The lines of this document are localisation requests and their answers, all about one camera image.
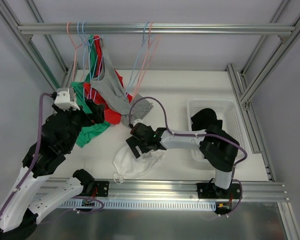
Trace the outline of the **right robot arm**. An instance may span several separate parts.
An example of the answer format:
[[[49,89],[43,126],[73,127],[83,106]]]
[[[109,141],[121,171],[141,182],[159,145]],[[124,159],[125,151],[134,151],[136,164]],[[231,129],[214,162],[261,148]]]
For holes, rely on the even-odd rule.
[[[216,125],[199,131],[176,131],[167,127],[154,130],[151,126],[137,123],[130,131],[126,143],[135,158],[150,151],[185,149],[200,151],[215,169],[212,186],[207,189],[217,198],[229,198],[231,193],[234,162],[238,152],[244,150],[239,142]]]

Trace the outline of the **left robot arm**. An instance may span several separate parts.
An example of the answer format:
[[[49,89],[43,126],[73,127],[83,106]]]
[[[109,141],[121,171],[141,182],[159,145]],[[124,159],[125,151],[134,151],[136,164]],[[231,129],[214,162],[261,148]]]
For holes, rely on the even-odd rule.
[[[37,142],[22,161],[19,176],[7,199],[0,206],[0,240],[25,240],[45,217],[75,196],[93,195],[94,178],[86,170],[73,173],[64,185],[39,199],[34,199],[41,186],[70,154],[83,127],[104,122],[104,105],[85,101],[90,113],[82,107],[62,110],[39,124]]]

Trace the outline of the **black tank top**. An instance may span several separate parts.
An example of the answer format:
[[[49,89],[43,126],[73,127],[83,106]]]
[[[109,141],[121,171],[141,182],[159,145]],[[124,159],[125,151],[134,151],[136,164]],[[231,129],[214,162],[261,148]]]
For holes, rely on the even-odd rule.
[[[222,128],[223,120],[217,119],[216,112],[213,109],[205,108],[197,112],[191,118],[193,131],[200,131],[207,129],[210,125],[218,126]]]

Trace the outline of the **white tank top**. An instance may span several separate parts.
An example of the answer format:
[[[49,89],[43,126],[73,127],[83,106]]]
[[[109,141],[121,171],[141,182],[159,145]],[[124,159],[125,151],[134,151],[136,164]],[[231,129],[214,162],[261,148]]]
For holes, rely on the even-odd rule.
[[[143,153],[136,158],[129,146],[126,144],[120,148],[113,159],[116,171],[113,180],[116,184],[122,184],[125,180],[136,179],[146,175],[155,164],[164,158],[162,150]]]

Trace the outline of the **red tank top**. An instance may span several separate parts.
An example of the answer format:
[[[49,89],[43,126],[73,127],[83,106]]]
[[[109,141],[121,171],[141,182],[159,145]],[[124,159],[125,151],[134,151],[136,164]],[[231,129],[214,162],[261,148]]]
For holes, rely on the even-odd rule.
[[[123,80],[112,65],[105,43],[100,38],[97,45],[98,53],[102,53],[102,64],[98,77],[92,79],[85,88],[86,97],[96,104],[105,105],[105,121],[117,125],[128,125],[128,113],[131,97],[126,97]]]

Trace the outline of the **grey tank top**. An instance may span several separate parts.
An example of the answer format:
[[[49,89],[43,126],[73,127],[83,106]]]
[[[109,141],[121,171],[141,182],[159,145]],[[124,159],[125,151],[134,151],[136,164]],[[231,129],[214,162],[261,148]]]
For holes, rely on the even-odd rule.
[[[115,71],[109,52],[103,40],[100,40],[100,49],[103,57],[103,69],[100,76],[90,80],[92,92],[97,94],[95,101],[105,101],[105,121],[117,125],[129,125],[129,120],[143,119],[152,109],[153,104],[137,94],[128,98]]]

